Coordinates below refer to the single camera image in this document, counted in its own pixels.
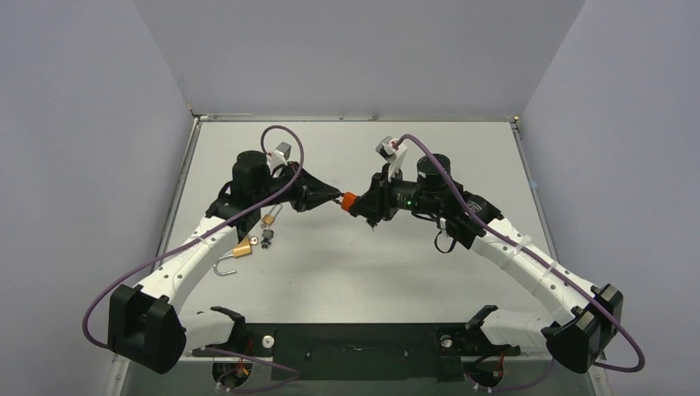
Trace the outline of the orange round padlock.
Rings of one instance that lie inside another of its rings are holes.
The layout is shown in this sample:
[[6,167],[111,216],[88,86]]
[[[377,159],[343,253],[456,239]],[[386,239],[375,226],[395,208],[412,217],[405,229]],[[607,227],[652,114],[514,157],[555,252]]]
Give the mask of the orange round padlock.
[[347,191],[343,194],[340,206],[343,210],[346,212],[350,212],[350,209],[352,208],[353,204],[355,203],[357,199],[357,195],[353,194],[350,191]]

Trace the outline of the small brass padlock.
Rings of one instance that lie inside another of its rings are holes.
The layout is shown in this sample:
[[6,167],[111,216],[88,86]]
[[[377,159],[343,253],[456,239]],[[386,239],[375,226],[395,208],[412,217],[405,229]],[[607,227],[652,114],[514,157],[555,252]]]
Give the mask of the small brass padlock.
[[269,228],[276,220],[283,209],[283,204],[276,204],[269,208],[267,213],[261,218],[260,225],[263,229]]

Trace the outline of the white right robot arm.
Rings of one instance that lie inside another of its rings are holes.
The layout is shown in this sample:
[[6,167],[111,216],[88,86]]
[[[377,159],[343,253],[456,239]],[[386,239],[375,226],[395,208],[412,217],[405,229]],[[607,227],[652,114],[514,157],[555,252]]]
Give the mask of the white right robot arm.
[[384,165],[368,191],[343,198],[342,207],[370,226],[393,219],[400,210],[433,221],[454,243],[494,263],[547,310],[541,315],[485,306],[466,323],[472,350],[546,351],[565,368],[585,373],[617,334],[613,321],[622,316],[622,293],[612,285],[597,287],[559,265],[483,197],[447,183],[449,159],[441,154],[436,159],[444,170],[422,157],[416,181],[391,176]]

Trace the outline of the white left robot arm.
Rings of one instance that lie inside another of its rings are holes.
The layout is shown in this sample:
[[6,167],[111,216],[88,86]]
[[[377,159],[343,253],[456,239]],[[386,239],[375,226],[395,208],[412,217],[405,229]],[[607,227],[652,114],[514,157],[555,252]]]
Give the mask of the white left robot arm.
[[188,351],[217,346],[241,352],[244,316],[212,306],[182,315],[182,306],[206,273],[243,241],[267,206],[288,203],[297,212],[337,200],[342,192],[310,175],[298,162],[268,164],[265,153],[238,155],[232,177],[186,242],[134,286],[120,285],[109,300],[106,345],[152,371],[170,371]]

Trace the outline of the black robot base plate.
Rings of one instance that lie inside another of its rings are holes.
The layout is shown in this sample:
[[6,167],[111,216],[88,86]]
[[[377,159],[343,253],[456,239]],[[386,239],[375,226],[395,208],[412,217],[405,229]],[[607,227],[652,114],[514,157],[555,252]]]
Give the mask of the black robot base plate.
[[464,323],[248,323],[196,356],[232,351],[279,364],[272,380],[460,380],[469,361],[518,356]]

